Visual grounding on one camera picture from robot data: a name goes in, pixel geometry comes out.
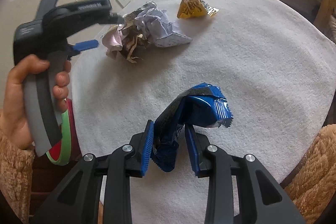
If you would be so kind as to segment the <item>left hand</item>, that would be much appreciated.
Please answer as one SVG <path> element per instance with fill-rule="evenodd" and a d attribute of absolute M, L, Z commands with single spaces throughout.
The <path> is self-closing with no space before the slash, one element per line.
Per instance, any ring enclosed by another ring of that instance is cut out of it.
<path fill-rule="evenodd" d="M 22 83 L 28 75 L 42 73 L 49 66 L 50 63 L 47 60 L 29 55 L 12 68 L 7 77 L 3 110 L 1 110 L 1 131 L 11 143 L 22 150 L 33 146 L 23 101 Z M 62 113 L 67 110 L 66 98 L 69 94 L 70 71 L 71 63 L 66 61 L 63 71 L 56 75 L 55 86 L 52 89 L 58 109 Z"/>

